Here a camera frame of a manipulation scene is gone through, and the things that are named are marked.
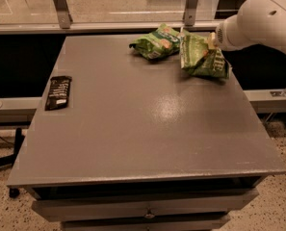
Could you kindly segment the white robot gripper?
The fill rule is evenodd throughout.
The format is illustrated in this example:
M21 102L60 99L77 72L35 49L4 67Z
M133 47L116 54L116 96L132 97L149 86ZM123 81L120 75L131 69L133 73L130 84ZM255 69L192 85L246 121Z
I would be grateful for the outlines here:
M245 46L245 38L237 24L237 16L233 15L222 21L216 28L216 33L209 34L209 48L217 46L224 51L240 50Z

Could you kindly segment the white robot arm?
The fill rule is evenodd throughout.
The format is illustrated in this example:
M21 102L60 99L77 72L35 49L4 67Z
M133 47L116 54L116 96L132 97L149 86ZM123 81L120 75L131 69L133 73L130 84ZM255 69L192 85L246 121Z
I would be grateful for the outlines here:
M223 51L260 44L286 55L286 0L246 0L208 40Z

